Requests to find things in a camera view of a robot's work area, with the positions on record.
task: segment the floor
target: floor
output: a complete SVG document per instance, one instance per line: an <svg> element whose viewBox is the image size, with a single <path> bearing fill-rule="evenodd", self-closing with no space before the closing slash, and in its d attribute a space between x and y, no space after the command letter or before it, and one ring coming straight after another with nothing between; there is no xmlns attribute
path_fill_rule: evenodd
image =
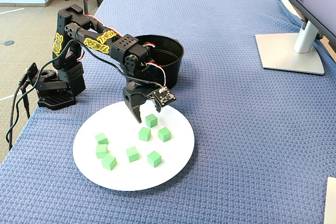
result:
<svg viewBox="0 0 336 224"><path fill-rule="evenodd" d="M9 115L12 99L2 98L12 95L17 87L18 81L33 62L41 67L51 59L51 46L55 37L57 12L71 4L82 6L82 0L54 0L48 7L25 7L16 12L0 14L0 42L13 40L11 46L0 45L0 163L8 153L8 144L5 134L8 130ZM97 11L95 0L88 2L89 13ZM0 7L0 13L15 10L21 7ZM30 112L32 113L37 105L37 95L33 91L29 95ZM14 129L13 139L16 139L25 123L27 117L21 104L20 118Z"/></svg>

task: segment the red wire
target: red wire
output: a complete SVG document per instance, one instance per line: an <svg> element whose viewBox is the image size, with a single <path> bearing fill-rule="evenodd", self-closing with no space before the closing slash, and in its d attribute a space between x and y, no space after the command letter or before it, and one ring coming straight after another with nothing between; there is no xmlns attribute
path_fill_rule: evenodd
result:
<svg viewBox="0 0 336 224"><path fill-rule="evenodd" d="M85 55L85 51L83 50L83 55L82 55L82 57L80 57L79 59L77 59L77 61L82 60L82 59L84 58L84 55Z"/></svg>
<svg viewBox="0 0 336 224"><path fill-rule="evenodd" d="M143 46L152 46L152 47L155 47L155 44L147 42L147 43L143 44Z"/></svg>
<svg viewBox="0 0 336 224"><path fill-rule="evenodd" d="M163 86L166 86L166 73L164 72L163 68L161 66L159 66L158 64L155 64L155 63L152 63L152 62L147 62L146 65L153 65L153 66L161 69L161 71L163 72L163 78L164 78Z"/></svg>

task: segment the cable plug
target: cable plug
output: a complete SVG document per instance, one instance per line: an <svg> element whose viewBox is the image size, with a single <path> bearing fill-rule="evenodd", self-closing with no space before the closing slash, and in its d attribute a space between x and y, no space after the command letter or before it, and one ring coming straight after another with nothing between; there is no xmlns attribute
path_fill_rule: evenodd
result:
<svg viewBox="0 0 336 224"><path fill-rule="evenodd" d="M316 35L316 38L315 39L317 39L317 40L321 40L321 39L323 39L324 38L324 35L323 35L323 33L321 33L320 31L318 31L318 33L317 33L317 35Z"/></svg>
<svg viewBox="0 0 336 224"><path fill-rule="evenodd" d="M19 85L22 86L23 84L25 84L25 82L27 81L28 75L27 73L25 73L21 79L19 80Z"/></svg>

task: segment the monitor base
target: monitor base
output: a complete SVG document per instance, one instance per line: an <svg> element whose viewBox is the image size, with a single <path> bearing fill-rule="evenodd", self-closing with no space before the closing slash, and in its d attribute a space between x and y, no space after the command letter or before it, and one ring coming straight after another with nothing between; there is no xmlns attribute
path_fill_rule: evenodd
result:
<svg viewBox="0 0 336 224"><path fill-rule="evenodd" d="M314 46L305 54L294 51L298 35L257 34L263 68L323 75L322 61Z"/></svg>

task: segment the black cable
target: black cable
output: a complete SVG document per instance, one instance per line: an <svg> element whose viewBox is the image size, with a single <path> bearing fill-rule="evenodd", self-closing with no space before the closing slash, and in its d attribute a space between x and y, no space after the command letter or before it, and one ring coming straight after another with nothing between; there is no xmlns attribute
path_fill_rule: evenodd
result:
<svg viewBox="0 0 336 224"><path fill-rule="evenodd" d="M130 80L132 80L132 81L138 81L138 82L142 82L142 83L145 83L145 84L155 84L155 85L157 85L157 86L160 86L160 84L158 84L158 83L156 83L156 82L154 82L154 81L141 80L141 79L137 79L137 78L134 78L134 77L130 77L130 76L124 74L124 73L120 70L120 68L118 68L115 64L113 64L113 63L111 63L111 62L109 62L109 61L107 61L107 60L104 60L104 59L98 57L97 55L95 55L95 54L94 54L94 53L93 53L93 52L92 52L86 45L84 45L83 43L81 43L81 42L78 42L78 43L81 44L81 45L86 49L86 51L88 51L88 52L89 52L93 57L95 57L96 59L98 59L98 60L100 60L100 61L102 61L102 62L104 62L104 63L106 63L106 64L109 64L109 65L113 66L115 69L118 70L118 72L119 72L122 76L124 76L124 77L126 77L126 78L128 78L128 79L130 79Z"/></svg>
<svg viewBox="0 0 336 224"><path fill-rule="evenodd" d="M15 90L15 93L14 93L14 97L13 97L13 101L12 101L12 109L11 109L11 117L9 119L9 127L12 127L13 125L13 116L14 116L14 106L15 106L15 101L16 101L16 97L17 97L17 94L19 93L19 90L21 88L22 84L19 84L17 86L17 89ZM9 150L11 150L11 143L12 143L12 137L13 137L13 131L10 131L9 133L9 140L8 143L9 143Z"/></svg>
<svg viewBox="0 0 336 224"><path fill-rule="evenodd" d="M58 60L60 57L63 56L63 54L66 54L66 53L68 52L68 49L69 49L70 45L71 45L73 42L75 42L74 39L70 40L70 41L66 44L66 46L64 47L64 49L62 50L62 52L61 52L56 58L54 58L54 59L48 61L47 63L45 63L45 64L43 65L43 67L41 67L41 69L40 69L40 71L39 71L39 73L38 73L36 82L35 82L35 84L33 85L33 87L32 87L31 89L29 89L27 92L25 92L25 93L19 98L19 100L17 100L17 102L16 102L16 106L15 106L15 107L16 107L16 119L15 119L14 124L9 128L9 130L8 130L7 133L6 133L6 139L7 139L8 142L9 142L8 135L9 135L10 132L13 130L13 128L15 127L15 125L17 124L17 121L18 121L18 119L19 119L19 103L20 103L20 101L21 101L26 95L28 95L30 92L32 92L32 91L35 89L35 87L36 87L36 85L37 85L37 83L38 83L38 81L39 81L39 79L40 79L40 77L41 77L41 74L42 74L44 68L45 68L46 66L48 66L50 63L52 63L52 62Z"/></svg>

